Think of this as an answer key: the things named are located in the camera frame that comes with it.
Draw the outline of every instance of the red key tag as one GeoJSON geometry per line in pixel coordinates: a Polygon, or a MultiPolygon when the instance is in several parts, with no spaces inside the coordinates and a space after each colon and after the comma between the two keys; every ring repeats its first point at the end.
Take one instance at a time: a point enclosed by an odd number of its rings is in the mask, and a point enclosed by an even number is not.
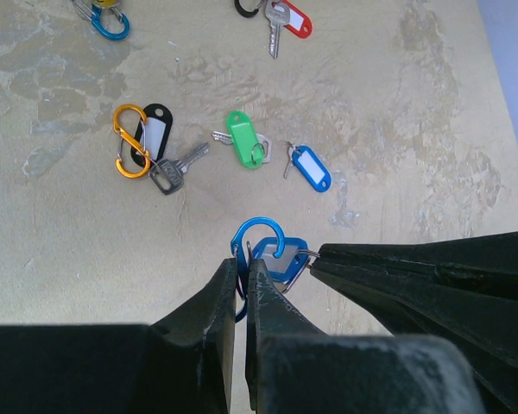
{"type": "Polygon", "coordinates": [[[290,8],[290,23],[286,28],[301,39],[309,37],[313,31],[311,19],[288,0],[282,0],[282,2],[290,8]]]}

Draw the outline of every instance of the key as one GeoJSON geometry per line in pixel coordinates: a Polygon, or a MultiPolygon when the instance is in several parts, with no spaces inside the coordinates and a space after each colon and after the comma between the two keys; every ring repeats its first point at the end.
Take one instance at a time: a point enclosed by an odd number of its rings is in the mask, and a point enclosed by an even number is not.
{"type": "Polygon", "coordinates": [[[157,188],[168,196],[184,185],[184,174],[188,172],[188,167],[207,153],[209,153],[209,142],[204,142],[181,160],[171,161],[163,158],[154,163],[154,166],[149,170],[149,176],[157,185],[157,188]]]}
{"type": "Polygon", "coordinates": [[[289,160],[287,161],[286,169],[284,170],[284,178],[287,179],[287,175],[290,172],[290,169],[292,168],[292,165],[294,164],[294,152],[298,151],[297,147],[291,143],[287,143],[287,156],[289,157],[289,160]]]}
{"type": "Polygon", "coordinates": [[[209,153],[209,142],[203,142],[199,144],[195,149],[193,149],[187,156],[185,156],[181,160],[177,160],[176,166],[179,168],[183,174],[188,172],[188,167],[199,160],[200,158],[205,157],[209,153]]]}
{"type": "Polygon", "coordinates": [[[280,44],[280,32],[282,26],[290,23],[290,8],[285,3],[267,1],[265,16],[270,22],[270,42],[268,51],[273,59],[278,58],[278,47],[280,44]]]}
{"type": "Polygon", "coordinates": [[[222,142],[225,145],[234,144],[234,141],[232,140],[232,137],[230,134],[225,134],[224,132],[213,131],[211,133],[211,136],[213,137],[213,140],[222,142]]]}
{"type": "MultiPolygon", "coordinates": [[[[265,154],[263,156],[262,162],[264,164],[268,164],[271,160],[271,155],[272,155],[271,148],[273,146],[273,142],[269,138],[267,138],[265,135],[261,135],[261,134],[256,134],[256,135],[257,135],[257,140],[259,140],[259,142],[262,144],[263,148],[265,149],[265,154]]],[[[232,137],[230,134],[226,134],[224,132],[213,131],[211,133],[211,136],[213,137],[213,140],[222,142],[225,145],[234,145],[234,141],[232,140],[232,137]]]]}

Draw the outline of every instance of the concrete floor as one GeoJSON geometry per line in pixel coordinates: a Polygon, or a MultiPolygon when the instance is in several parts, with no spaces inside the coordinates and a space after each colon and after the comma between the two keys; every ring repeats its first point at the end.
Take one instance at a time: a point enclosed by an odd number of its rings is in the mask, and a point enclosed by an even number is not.
{"type": "MultiPolygon", "coordinates": [[[[67,0],[0,2],[0,323],[152,323],[253,216],[313,249],[518,230],[518,148],[476,1],[294,2],[313,34],[284,31],[276,61],[268,22],[231,0],[125,1],[122,43],[67,0]],[[113,110],[154,102],[174,114],[168,156],[212,145],[170,197],[115,168],[113,110]],[[246,170],[212,141],[232,110],[274,141],[269,165],[246,170]],[[287,140],[325,161],[327,193],[282,178],[287,140]]],[[[384,332],[308,274],[288,297],[329,333],[384,332]]],[[[236,413],[243,351],[240,324],[236,413]]]]}

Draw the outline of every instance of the orange carabiner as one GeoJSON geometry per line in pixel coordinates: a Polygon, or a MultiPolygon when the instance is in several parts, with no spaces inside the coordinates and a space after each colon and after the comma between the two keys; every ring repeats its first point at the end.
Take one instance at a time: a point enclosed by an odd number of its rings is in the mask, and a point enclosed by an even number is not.
{"type": "MultiPolygon", "coordinates": [[[[119,172],[127,177],[128,179],[139,179],[140,177],[143,177],[146,175],[146,173],[149,171],[149,168],[151,167],[151,160],[149,159],[149,151],[146,149],[146,141],[145,138],[143,139],[143,145],[138,142],[131,134],[129,134],[120,124],[119,124],[119,117],[122,112],[126,110],[133,110],[140,115],[142,119],[142,123],[145,124],[148,121],[148,117],[144,113],[144,111],[137,107],[136,105],[133,105],[131,103],[127,103],[125,105],[121,105],[118,107],[115,112],[113,113],[113,130],[119,134],[119,146],[117,148],[117,170],[119,172]],[[127,141],[136,151],[138,151],[142,157],[144,157],[144,168],[140,172],[132,173],[128,172],[123,167],[123,157],[121,156],[121,150],[123,149],[123,142],[127,141]]],[[[142,136],[145,137],[145,132],[143,131],[144,125],[142,125],[142,136]]]]}

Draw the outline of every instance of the black key tag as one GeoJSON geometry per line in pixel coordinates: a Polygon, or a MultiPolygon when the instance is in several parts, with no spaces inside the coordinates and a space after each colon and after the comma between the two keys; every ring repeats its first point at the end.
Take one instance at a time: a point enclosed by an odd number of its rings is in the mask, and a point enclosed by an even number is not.
{"type": "MultiPolygon", "coordinates": [[[[148,117],[146,123],[146,149],[153,161],[163,158],[167,147],[167,140],[173,126],[173,114],[160,103],[151,103],[144,108],[144,114],[148,117]]],[[[142,122],[138,123],[135,133],[135,140],[142,142],[142,122]]],[[[134,148],[130,149],[130,158],[139,166],[144,167],[144,157],[134,148]]]]}

